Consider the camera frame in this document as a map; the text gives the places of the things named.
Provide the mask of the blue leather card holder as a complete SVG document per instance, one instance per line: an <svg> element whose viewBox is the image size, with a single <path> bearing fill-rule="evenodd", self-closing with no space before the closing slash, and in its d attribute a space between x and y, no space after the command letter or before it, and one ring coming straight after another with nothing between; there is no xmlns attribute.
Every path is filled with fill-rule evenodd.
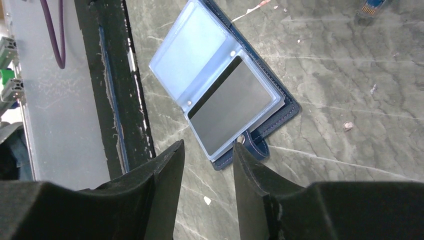
<svg viewBox="0 0 424 240"><path fill-rule="evenodd" d="M190 0L149 68L181 108L217 171L233 161L239 142L266 159L266 137L300 105L213 0Z"/></svg>

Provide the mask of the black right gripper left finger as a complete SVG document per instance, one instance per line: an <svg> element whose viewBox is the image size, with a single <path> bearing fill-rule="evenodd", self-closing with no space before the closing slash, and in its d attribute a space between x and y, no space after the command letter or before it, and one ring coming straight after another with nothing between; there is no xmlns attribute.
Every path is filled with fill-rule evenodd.
<svg viewBox="0 0 424 240"><path fill-rule="evenodd" d="M47 181L0 183L3 240L171 240L185 164L178 140L95 189Z"/></svg>

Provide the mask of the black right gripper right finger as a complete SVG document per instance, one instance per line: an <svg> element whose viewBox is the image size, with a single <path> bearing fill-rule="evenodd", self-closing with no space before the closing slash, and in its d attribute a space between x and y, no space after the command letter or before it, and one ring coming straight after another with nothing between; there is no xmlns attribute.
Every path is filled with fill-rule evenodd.
<svg viewBox="0 0 424 240"><path fill-rule="evenodd" d="M297 185L233 146L243 240L421 240L424 185L414 181L320 181Z"/></svg>

